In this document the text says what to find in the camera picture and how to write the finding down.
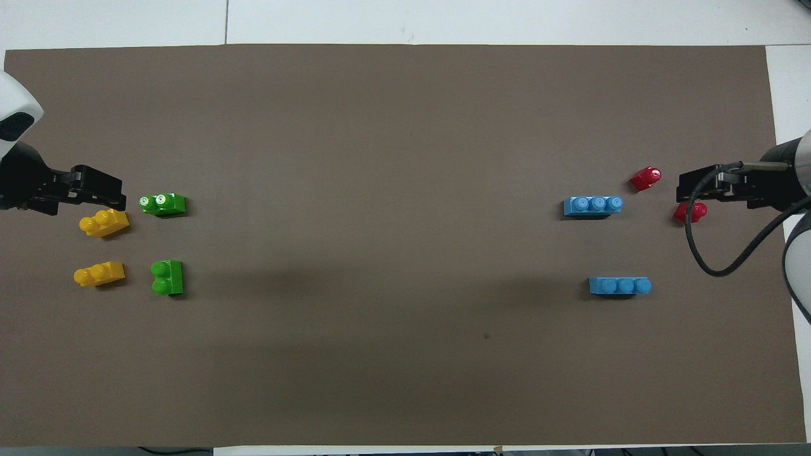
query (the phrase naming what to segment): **blue block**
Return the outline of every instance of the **blue block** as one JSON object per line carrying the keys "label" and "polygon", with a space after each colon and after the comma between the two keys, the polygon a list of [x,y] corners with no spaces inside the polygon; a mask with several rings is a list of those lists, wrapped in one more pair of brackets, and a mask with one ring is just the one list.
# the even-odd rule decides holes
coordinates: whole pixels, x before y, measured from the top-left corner
{"label": "blue block", "polygon": [[647,295],[650,280],[647,277],[589,277],[592,295]]}
{"label": "blue block", "polygon": [[563,201],[566,217],[608,217],[622,210],[619,196],[572,196]]}

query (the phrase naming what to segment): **red block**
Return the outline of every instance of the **red block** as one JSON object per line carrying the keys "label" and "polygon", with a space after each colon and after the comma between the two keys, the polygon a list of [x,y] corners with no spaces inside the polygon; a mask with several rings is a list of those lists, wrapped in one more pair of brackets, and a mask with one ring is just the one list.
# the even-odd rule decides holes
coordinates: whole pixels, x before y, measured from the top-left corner
{"label": "red block", "polygon": [[[693,204],[693,222],[698,222],[707,215],[707,205],[704,203],[695,203]],[[676,211],[673,213],[673,217],[681,220],[682,223],[687,222],[687,203],[679,204],[679,207],[676,208]]]}
{"label": "red block", "polygon": [[647,190],[653,184],[657,183],[662,178],[662,171],[648,166],[644,170],[640,170],[635,176],[630,179],[630,182],[638,191]]}

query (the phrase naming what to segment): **green block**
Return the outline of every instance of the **green block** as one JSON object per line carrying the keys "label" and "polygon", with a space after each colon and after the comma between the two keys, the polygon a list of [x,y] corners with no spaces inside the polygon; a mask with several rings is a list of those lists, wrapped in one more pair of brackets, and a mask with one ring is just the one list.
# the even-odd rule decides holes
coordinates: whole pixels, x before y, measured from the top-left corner
{"label": "green block", "polygon": [[138,206],[152,215],[170,215],[186,212],[186,197],[177,193],[144,195],[138,200]]}
{"label": "green block", "polygon": [[183,272],[180,261],[163,260],[152,263],[149,272],[155,276],[152,291],[156,295],[179,295],[183,292]]}

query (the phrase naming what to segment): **yellow lego brick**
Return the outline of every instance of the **yellow lego brick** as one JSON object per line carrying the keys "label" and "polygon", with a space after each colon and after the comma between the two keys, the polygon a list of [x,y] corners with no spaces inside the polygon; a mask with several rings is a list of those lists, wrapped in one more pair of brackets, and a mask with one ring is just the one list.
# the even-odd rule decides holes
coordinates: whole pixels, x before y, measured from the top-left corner
{"label": "yellow lego brick", "polygon": [[99,286],[124,278],[124,265],[117,261],[107,261],[73,273],[74,282],[81,286]]}
{"label": "yellow lego brick", "polygon": [[129,225],[127,214],[115,209],[99,211],[93,217],[84,217],[79,220],[79,228],[94,238],[103,238]]}

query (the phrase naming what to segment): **thin black wire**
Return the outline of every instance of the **thin black wire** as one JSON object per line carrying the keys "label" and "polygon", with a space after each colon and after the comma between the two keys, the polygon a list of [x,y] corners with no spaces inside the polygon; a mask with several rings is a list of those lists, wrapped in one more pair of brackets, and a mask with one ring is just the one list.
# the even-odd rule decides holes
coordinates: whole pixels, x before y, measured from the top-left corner
{"label": "thin black wire", "polygon": [[150,454],[161,454],[161,455],[165,455],[165,454],[189,454],[189,453],[212,453],[213,452],[212,450],[209,450],[207,448],[186,448],[184,450],[175,450],[175,451],[151,450],[151,449],[149,449],[149,448],[147,448],[145,446],[139,446],[138,448],[143,450],[143,451],[146,451],[147,453],[150,453]]}
{"label": "thin black wire", "polygon": [[690,198],[687,201],[687,213],[686,218],[684,220],[684,234],[687,236],[687,244],[690,247],[690,252],[693,253],[693,258],[696,259],[698,266],[701,267],[701,269],[705,273],[708,273],[713,277],[725,277],[735,272],[735,270],[738,269],[744,263],[744,261],[746,261],[746,259],[749,258],[750,255],[752,255],[752,252],[754,252],[755,248],[757,248],[757,246],[760,245],[761,242],[763,242],[763,239],[765,239],[766,236],[771,234],[771,232],[774,231],[775,228],[780,226],[780,224],[785,222],[786,219],[789,218],[790,216],[811,206],[811,196],[806,196],[802,200],[796,202],[790,208],[786,209],[780,215],[775,217],[775,219],[769,222],[768,225],[764,226],[763,229],[760,231],[760,233],[757,233],[757,235],[752,239],[752,242],[750,242],[749,245],[746,246],[746,248],[740,253],[740,255],[738,255],[737,258],[735,258],[735,260],[729,266],[720,270],[712,269],[704,261],[701,254],[698,253],[695,240],[693,240],[693,225],[692,225],[693,205],[695,204],[696,199],[698,198],[698,193],[701,192],[701,189],[704,188],[704,186],[710,180],[714,179],[715,176],[717,176],[718,174],[721,174],[723,172],[735,168],[740,168],[742,167],[742,165],[743,163],[738,161],[736,163],[730,163],[729,165],[719,166],[717,169],[711,171],[706,176],[704,176],[704,178],[701,181],[698,182],[698,185],[696,185],[696,187],[693,189],[693,193],[690,194]]}

